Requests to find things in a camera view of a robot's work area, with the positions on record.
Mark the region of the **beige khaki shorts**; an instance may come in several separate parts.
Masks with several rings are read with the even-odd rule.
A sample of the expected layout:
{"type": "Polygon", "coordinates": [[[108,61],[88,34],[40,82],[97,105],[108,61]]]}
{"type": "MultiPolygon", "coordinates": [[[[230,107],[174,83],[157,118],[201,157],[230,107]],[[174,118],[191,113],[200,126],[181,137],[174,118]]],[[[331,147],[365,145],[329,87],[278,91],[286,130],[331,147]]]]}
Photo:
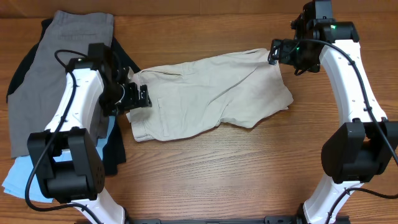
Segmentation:
{"type": "Polygon", "coordinates": [[[137,142],[190,138],[230,123],[253,128],[293,103],[267,49],[143,69],[129,78],[146,85],[152,105],[127,114],[137,142]]]}

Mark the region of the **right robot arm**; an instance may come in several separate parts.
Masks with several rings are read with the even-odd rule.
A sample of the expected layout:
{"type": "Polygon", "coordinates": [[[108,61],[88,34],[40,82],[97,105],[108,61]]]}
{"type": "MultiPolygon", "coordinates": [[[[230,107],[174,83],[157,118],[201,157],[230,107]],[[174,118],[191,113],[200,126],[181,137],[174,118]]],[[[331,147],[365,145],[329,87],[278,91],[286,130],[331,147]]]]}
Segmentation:
{"type": "Polygon", "coordinates": [[[396,160],[397,123],[379,106],[361,60],[352,22],[338,22],[330,1],[311,1],[291,22],[293,39],[275,39],[268,61],[294,67],[295,74],[326,71],[340,126],[322,147],[323,177],[296,215],[268,216],[266,223],[348,223],[339,211],[364,184],[396,160]]]}

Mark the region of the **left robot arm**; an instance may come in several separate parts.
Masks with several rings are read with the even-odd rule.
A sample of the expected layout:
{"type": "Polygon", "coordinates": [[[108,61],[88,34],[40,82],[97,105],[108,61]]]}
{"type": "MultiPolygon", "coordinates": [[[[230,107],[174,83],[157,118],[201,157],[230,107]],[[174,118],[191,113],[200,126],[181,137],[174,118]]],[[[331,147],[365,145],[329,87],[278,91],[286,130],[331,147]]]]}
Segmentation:
{"type": "Polygon", "coordinates": [[[128,68],[103,43],[89,44],[87,54],[76,52],[62,67],[67,84],[57,111],[27,140],[34,167],[25,202],[38,212],[75,208],[91,223],[132,223],[104,187],[104,165],[90,127],[97,105],[105,116],[150,107],[148,87],[131,81],[128,68]]]}

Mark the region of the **black garment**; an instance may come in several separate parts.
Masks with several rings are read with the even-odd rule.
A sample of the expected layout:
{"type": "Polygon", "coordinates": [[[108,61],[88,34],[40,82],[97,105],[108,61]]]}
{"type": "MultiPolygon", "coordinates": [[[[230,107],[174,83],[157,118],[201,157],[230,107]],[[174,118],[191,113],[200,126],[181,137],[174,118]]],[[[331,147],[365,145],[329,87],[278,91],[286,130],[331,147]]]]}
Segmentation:
{"type": "MultiPolygon", "coordinates": [[[[9,95],[13,94],[24,81],[24,77],[34,61],[39,43],[43,39],[45,31],[52,21],[53,19],[50,18],[44,19],[41,22],[42,31],[39,42],[29,50],[15,71],[7,90],[6,103],[8,102],[9,95]]],[[[139,72],[141,70],[124,51],[121,44],[116,40],[115,37],[112,39],[111,48],[118,55],[122,67],[131,67],[133,72],[139,72]]],[[[108,139],[105,140],[105,145],[101,146],[103,152],[101,152],[100,155],[104,156],[103,165],[105,175],[112,176],[118,173],[118,165],[126,162],[126,153],[117,119],[114,119],[114,121],[109,121],[108,127],[110,128],[110,130],[107,131],[109,136],[108,139]]]]}

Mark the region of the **grey shorts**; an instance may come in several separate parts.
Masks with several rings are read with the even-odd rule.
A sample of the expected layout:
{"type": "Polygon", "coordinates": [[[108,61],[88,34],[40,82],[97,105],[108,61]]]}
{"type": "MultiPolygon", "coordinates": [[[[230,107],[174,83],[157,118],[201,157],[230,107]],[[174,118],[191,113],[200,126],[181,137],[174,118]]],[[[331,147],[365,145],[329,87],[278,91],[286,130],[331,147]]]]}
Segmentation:
{"type": "Polygon", "coordinates": [[[69,62],[77,52],[86,54],[91,43],[110,46],[113,29],[111,14],[55,13],[22,83],[8,96],[12,157],[28,155],[29,135],[42,132],[55,115],[66,86],[61,63],[69,62]]]}

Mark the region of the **light blue shorts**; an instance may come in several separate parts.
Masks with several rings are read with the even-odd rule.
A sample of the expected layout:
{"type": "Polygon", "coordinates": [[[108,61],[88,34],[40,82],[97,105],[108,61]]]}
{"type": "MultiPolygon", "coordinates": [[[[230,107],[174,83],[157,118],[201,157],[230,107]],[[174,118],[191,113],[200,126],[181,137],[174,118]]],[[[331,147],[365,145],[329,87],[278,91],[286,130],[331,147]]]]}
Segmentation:
{"type": "MultiPolygon", "coordinates": [[[[104,157],[104,147],[108,143],[111,131],[114,129],[115,117],[109,118],[107,135],[104,139],[98,139],[96,150],[101,159],[104,157]]],[[[12,195],[17,198],[25,199],[25,187],[32,172],[34,165],[30,156],[20,156],[15,159],[14,165],[10,168],[7,177],[2,186],[4,193],[12,195]]],[[[29,196],[32,201],[42,203],[52,203],[52,198],[46,198],[42,194],[37,178],[34,177],[29,191],[29,196]]]]}

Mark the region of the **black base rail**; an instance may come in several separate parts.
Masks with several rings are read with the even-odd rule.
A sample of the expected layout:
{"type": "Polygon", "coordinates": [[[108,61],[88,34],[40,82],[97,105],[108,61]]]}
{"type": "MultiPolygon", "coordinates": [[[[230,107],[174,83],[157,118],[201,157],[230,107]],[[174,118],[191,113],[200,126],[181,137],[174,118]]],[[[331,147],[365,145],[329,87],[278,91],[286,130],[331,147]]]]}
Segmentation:
{"type": "Polygon", "coordinates": [[[210,220],[160,220],[160,219],[132,219],[127,218],[128,224],[306,224],[301,216],[268,216],[250,219],[210,219],[210,220]]]}

